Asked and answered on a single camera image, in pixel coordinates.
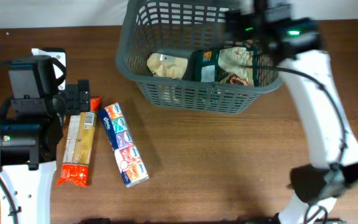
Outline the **orange spaghetti packet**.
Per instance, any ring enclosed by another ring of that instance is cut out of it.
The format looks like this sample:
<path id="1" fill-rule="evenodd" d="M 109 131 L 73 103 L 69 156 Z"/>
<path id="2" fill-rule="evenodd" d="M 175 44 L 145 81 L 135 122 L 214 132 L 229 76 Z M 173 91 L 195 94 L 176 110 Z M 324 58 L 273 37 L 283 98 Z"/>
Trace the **orange spaghetti packet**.
<path id="1" fill-rule="evenodd" d="M 62 171 L 57 185 L 72 182 L 77 186 L 87 187 L 96 129 L 96 112 L 99 110 L 101 100 L 100 96 L 91 97 L 88 112 L 70 117 Z"/>

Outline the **green Nescafe coffee bag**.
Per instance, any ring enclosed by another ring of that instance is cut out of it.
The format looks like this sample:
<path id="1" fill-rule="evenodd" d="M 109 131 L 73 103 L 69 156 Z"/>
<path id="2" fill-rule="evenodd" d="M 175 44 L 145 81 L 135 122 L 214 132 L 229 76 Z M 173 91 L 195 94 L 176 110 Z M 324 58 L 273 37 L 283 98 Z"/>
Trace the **green Nescafe coffee bag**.
<path id="1" fill-rule="evenodd" d="M 251 68 L 257 61 L 247 47 L 214 48 L 193 53 L 194 81 L 254 86 L 257 79 Z"/>

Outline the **beige paper pouch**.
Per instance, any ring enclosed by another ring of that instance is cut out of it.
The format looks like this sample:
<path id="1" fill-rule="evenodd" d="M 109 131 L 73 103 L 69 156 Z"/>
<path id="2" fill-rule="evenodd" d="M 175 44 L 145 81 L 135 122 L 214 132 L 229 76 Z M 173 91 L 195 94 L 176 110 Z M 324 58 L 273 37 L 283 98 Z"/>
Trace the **beige paper pouch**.
<path id="1" fill-rule="evenodd" d="M 160 53 L 152 53 L 147 67 L 155 77 L 182 79 L 188 66 L 188 59 Z"/>

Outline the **Kleenex tissue multipack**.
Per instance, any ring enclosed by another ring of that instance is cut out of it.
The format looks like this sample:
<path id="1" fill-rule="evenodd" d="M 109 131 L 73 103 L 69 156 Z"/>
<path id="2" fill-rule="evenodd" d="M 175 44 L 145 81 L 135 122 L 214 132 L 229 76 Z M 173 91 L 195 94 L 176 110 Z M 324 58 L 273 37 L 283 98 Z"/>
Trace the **Kleenex tissue multipack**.
<path id="1" fill-rule="evenodd" d="M 124 185 L 132 187 L 149 179 L 119 103 L 106 106 L 97 114 L 111 144 Z"/>

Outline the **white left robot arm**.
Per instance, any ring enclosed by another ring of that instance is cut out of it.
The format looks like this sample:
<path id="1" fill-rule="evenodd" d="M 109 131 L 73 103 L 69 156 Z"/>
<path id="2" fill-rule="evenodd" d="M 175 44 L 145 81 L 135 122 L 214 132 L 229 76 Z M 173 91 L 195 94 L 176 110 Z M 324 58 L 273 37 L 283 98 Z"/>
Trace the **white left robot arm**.
<path id="1" fill-rule="evenodd" d="M 90 110 L 90 83 L 64 90 L 67 68 L 36 55 L 6 62 L 13 95 L 0 108 L 2 223 L 50 223 L 50 194 L 57 146 L 66 116 Z"/>

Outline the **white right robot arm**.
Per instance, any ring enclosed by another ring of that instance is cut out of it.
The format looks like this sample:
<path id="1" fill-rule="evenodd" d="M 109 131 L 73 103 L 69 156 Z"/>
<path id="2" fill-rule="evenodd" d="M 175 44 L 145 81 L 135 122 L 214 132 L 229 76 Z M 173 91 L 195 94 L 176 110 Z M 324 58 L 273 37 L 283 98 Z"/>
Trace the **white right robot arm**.
<path id="1" fill-rule="evenodd" d="M 293 196 L 272 223 L 326 223 L 337 199 L 358 184 L 358 141 L 342 107 L 318 23 L 293 19 L 286 1 L 254 1 L 225 13 L 225 31 L 256 38 L 287 86 L 307 138 L 308 165 L 290 171 Z"/>

